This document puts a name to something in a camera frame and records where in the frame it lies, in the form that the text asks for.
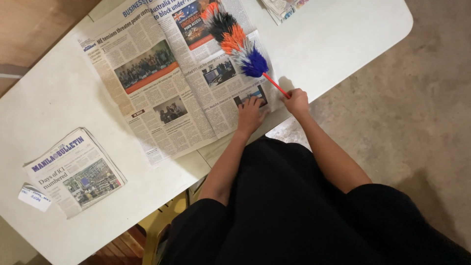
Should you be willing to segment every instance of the stack of newspapers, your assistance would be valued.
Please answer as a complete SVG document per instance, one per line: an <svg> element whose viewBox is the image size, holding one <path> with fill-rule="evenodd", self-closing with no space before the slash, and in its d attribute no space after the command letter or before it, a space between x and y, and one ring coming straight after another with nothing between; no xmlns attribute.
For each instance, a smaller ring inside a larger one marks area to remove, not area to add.
<svg viewBox="0 0 471 265"><path fill-rule="evenodd" d="M78 128L24 166L34 187L68 218L121 188L126 179L85 128Z"/></svg>
<svg viewBox="0 0 471 265"><path fill-rule="evenodd" d="M262 0L277 25L283 23L309 0Z"/></svg>

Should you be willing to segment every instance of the newspaper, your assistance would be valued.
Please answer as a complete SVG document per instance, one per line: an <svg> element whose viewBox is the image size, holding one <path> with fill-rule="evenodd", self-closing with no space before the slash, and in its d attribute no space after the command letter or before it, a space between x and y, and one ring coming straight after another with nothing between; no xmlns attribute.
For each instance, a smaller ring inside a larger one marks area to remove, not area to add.
<svg viewBox="0 0 471 265"><path fill-rule="evenodd" d="M281 25L309 0L262 0L277 25Z"/></svg>
<svg viewBox="0 0 471 265"><path fill-rule="evenodd" d="M32 184L57 203L67 219L126 183L105 151L78 128L37 160L24 166Z"/></svg>
<svg viewBox="0 0 471 265"><path fill-rule="evenodd" d="M128 0L75 35L151 165L233 132L250 95L280 107L276 88L240 74L204 27L214 1ZM240 0L222 4L268 58Z"/></svg>

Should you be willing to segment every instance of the colorful feather duster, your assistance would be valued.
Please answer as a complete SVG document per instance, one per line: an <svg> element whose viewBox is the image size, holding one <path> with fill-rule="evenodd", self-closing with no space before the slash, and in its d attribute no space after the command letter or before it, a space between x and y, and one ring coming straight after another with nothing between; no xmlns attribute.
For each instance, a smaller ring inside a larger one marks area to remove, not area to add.
<svg viewBox="0 0 471 265"><path fill-rule="evenodd" d="M268 75L267 60L251 43L236 19L224 10L220 3L213 2L201 14L209 33L221 44L221 48L240 66L246 76L266 77L288 99L290 96Z"/></svg>

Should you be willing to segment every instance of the right hand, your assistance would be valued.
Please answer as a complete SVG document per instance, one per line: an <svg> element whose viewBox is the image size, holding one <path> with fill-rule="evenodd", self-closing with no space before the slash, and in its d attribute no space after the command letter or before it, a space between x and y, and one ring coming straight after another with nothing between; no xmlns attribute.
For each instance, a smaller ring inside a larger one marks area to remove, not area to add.
<svg viewBox="0 0 471 265"><path fill-rule="evenodd" d="M295 118L301 117L302 115L309 115L309 102L308 94L301 88L293 89L288 91L288 95L291 96L287 99L285 96L280 97L288 111L293 114Z"/></svg>

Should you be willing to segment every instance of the black clothing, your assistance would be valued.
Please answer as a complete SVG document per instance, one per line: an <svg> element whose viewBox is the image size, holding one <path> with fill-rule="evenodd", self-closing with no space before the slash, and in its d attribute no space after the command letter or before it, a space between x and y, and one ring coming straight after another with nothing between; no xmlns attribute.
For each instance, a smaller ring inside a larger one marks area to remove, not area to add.
<svg viewBox="0 0 471 265"><path fill-rule="evenodd" d="M242 155L229 205L202 199L171 225L162 264L471 264L410 198L380 184L348 194L302 145L267 137Z"/></svg>

